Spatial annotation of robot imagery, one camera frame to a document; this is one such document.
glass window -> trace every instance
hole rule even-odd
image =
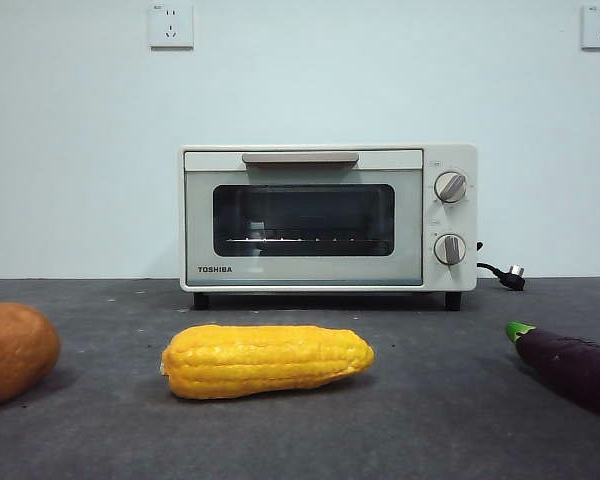
[[[389,185],[220,185],[213,245],[223,257],[386,256],[394,248]]]

power cord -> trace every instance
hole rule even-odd
[[[477,250],[480,250],[482,245],[482,242],[478,242]],[[478,263],[478,267],[489,270],[496,277],[498,277],[500,283],[505,287],[518,292],[524,290],[525,280],[522,278],[524,268],[522,268],[520,265],[511,265],[508,272],[503,272],[502,270],[494,267],[493,265],[489,265],[488,263]]]

gray carpet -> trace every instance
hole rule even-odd
[[[504,334],[511,320],[600,342],[600,278],[482,280],[441,294],[212,297],[189,311],[175,280],[0,280],[0,301],[43,311],[56,369],[0,406],[8,479],[600,479],[600,416],[543,385]],[[183,401],[158,374],[180,330],[204,323],[352,328],[367,372],[314,391]]]

oven door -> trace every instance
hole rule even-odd
[[[188,287],[423,283],[421,150],[186,152],[183,173]]]

oven control knob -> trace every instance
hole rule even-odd
[[[436,196],[444,203],[454,203],[467,192],[467,177],[458,172],[445,172],[436,179]]]
[[[436,241],[433,251],[436,258],[445,265],[456,265],[464,258],[467,246],[464,240],[457,235],[442,235]]]

